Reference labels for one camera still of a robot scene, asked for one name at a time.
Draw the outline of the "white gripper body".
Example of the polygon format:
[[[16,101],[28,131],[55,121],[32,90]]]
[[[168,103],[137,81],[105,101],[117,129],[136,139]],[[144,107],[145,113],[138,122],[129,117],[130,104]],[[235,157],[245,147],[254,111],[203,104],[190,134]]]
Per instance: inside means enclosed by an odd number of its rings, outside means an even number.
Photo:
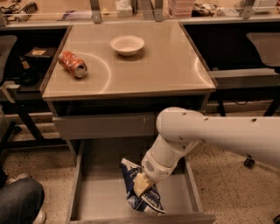
[[[174,154],[147,151],[141,166],[149,181],[158,183],[172,174],[178,161]]]

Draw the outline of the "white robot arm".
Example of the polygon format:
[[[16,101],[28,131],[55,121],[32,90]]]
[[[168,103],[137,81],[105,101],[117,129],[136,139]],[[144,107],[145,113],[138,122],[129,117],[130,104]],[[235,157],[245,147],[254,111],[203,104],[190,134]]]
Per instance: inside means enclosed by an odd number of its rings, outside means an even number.
[[[178,161],[204,142],[280,167],[280,118],[277,116],[207,116],[184,108],[166,108],[156,120],[158,136],[141,162],[134,192],[142,196],[166,179]]]

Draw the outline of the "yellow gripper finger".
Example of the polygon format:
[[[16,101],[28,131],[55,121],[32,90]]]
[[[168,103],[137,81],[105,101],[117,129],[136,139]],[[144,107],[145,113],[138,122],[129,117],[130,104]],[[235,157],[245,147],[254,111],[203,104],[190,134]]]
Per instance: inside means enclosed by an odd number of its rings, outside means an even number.
[[[137,197],[141,197],[154,183],[149,180],[144,172],[139,172],[134,178],[134,192]]]

